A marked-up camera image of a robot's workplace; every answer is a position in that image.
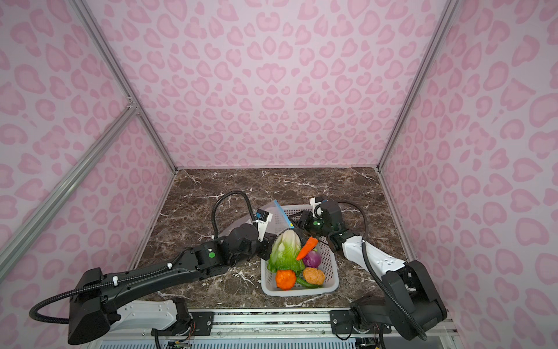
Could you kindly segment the white plastic basket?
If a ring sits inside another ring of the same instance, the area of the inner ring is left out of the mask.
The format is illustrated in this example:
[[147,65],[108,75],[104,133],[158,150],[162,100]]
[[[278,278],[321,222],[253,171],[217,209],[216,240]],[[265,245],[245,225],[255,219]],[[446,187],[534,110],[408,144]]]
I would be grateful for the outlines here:
[[[295,216],[296,213],[303,210],[310,210],[310,208],[311,206],[309,204],[284,206],[280,205],[278,202],[266,204],[263,209],[273,214],[273,221],[268,225],[267,232],[276,235],[283,233],[283,231],[289,228],[289,216],[292,216],[291,221],[294,222],[298,218],[298,216]],[[318,269],[322,270],[326,277],[321,288],[307,289],[295,283],[292,289],[283,291],[276,286],[276,273],[267,270],[268,261],[261,260],[261,286],[263,292],[269,296],[287,298],[322,295],[335,291],[339,286],[336,258],[334,253],[329,249],[326,239],[321,237],[319,239],[321,242],[316,247],[316,251],[321,254],[322,263]]]

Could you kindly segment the orange toy tomato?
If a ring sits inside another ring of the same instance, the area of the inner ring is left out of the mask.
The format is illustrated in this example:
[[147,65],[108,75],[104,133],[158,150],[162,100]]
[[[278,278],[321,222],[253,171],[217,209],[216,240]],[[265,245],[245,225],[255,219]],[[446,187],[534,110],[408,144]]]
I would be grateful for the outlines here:
[[276,272],[276,286],[283,291],[292,289],[296,279],[297,276],[293,270],[278,270]]

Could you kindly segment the green white toy cabbage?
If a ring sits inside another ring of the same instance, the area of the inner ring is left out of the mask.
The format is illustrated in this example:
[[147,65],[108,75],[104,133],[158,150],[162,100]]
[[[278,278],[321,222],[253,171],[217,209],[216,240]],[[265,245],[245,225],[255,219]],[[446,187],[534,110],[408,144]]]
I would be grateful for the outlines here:
[[296,274],[305,269],[297,256],[302,249],[300,238],[294,230],[284,231],[273,244],[270,259],[267,262],[267,270],[276,273],[279,270],[292,270]]

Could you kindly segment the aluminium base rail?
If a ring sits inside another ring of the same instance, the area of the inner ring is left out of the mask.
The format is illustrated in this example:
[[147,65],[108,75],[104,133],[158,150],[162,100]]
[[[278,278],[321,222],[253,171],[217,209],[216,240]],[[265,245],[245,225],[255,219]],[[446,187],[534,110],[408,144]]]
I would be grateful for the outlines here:
[[88,348],[463,348],[456,326],[446,319],[427,339],[403,339],[394,327],[369,330],[340,324],[330,308],[200,310],[207,321],[193,334],[155,338],[149,329],[110,332]]

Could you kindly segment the purple toy onion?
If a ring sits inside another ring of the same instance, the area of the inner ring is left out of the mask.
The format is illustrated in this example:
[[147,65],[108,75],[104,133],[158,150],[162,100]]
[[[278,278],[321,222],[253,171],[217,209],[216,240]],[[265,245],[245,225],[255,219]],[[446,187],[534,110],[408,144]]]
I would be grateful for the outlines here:
[[303,258],[303,263],[306,268],[319,268],[322,263],[321,254],[312,250]]

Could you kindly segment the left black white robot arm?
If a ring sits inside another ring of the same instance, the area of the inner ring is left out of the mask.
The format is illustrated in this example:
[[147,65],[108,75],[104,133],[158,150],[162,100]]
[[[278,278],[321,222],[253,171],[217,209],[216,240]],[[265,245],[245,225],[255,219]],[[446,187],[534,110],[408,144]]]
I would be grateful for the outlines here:
[[227,236],[183,250],[171,262],[120,273],[88,270],[71,296],[68,343],[77,346],[107,334],[121,319],[118,309],[146,295],[220,276],[254,257],[269,259],[277,236],[258,238],[257,229],[244,223]]

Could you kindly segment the clear zip top bag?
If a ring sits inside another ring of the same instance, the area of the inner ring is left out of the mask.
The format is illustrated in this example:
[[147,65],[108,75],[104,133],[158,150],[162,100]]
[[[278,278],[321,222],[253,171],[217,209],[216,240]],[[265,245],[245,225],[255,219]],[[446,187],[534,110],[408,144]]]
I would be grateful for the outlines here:
[[293,228],[282,206],[277,201],[269,202],[261,207],[255,207],[241,197],[244,205],[241,217],[226,228],[220,228],[218,215],[231,209],[228,201],[230,197],[219,200],[212,208],[213,239],[225,241],[229,245],[240,243],[262,244],[272,241],[283,231]]

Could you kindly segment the orange toy carrot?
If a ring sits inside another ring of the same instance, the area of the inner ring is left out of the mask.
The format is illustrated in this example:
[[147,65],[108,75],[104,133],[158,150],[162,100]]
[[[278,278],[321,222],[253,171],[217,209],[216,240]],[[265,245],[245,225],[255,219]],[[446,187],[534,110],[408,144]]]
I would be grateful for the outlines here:
[[303,260],[312,250],[317,247],[319,244],[319,240],[314,237],[309,237],[305,245],[299,251],[299,254],[296,256],[297,260]]

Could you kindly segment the green toy pepper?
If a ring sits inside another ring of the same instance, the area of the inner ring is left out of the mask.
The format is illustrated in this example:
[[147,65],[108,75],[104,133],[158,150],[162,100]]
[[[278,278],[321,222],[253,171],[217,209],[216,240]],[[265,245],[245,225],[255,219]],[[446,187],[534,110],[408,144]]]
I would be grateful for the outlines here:
[[321,285],[319,285],[319,284],[311,284],[311,283],[305,281],[305,280],[304,280],[303,278],[301,278],[301,277],[297,277],[297,278],[296,278],[296,283],[297,283],[298,285],[303,286],[304,288],[307,288],[307,289],[321,288]]

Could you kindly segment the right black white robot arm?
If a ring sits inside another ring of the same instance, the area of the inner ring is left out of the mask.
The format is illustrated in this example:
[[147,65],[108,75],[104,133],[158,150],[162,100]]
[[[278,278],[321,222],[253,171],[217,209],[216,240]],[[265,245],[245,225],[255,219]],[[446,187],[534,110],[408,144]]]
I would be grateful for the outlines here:
[[405,262],[371,244],[364,210],[350,203],[363,218],[363,232],[352,231],[342,213],[345,204],[321,196],[313,198],[309,209],[295,214],[294,222],[296,232],[324,238],[332,252],[369,272],[384,294],[381,300],[365,295],[346,311],[331,311],[332,332],[341,340],[355,332],[375,333],[380,345],[390,329],[405,340],[426,340],[427,332],[448,317],[429,272],[418,260]]

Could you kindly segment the brown toy potato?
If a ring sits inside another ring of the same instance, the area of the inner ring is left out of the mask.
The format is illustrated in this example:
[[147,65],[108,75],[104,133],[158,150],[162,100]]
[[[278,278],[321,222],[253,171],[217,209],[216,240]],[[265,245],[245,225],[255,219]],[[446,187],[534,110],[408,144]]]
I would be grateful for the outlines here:
[[306,268],[303,270],[304,280],[311,285],[321,286],[325,282],[325,274],[318,268]]

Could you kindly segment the aluminium frame strut left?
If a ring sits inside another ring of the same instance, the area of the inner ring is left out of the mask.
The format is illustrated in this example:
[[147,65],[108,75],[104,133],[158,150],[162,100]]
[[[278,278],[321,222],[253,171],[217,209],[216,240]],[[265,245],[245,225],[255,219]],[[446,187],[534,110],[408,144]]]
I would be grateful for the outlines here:
[[7,278],[19,260],[37,240],[46,225],[62,209],[136,115],[137,104],[131,103],[84,153],[46,199],[28,216],[27,221],[17,229],[1,250],[1,280]]

